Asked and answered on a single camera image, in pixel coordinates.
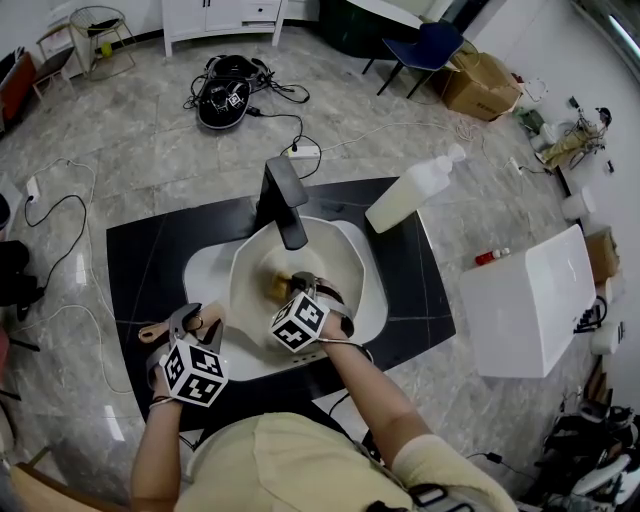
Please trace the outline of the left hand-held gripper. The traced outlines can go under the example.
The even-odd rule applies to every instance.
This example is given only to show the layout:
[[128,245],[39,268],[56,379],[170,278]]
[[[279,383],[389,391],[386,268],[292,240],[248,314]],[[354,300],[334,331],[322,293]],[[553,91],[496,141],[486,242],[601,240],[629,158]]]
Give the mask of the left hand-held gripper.
[[228,361],[211,352],[221,348],[222,321],[207,328],[199,342],[201,347],[183,341],[188,332],[202,327],[201,307],[201,303],[189,303],[169,317],[170,343],[151,354],[146,368],[149,386],[153,385],[155,368],[159,367],[171,398],[208,408],[228,383]]

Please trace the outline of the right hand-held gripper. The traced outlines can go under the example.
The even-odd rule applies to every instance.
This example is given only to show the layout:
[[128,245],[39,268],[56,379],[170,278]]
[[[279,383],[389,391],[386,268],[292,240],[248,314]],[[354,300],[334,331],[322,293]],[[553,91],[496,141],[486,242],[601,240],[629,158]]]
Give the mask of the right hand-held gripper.
[[347,339],[354,334],[353,314],[342,295],[332,286],[319,282],[313,273],[294,273],[285,298],[288,301],[274,315],[269,332],[290,352],[301,352],[317,341],[341,341],[341,338],[323,335],[325,324],[331,318],[339,321],[339,330]]

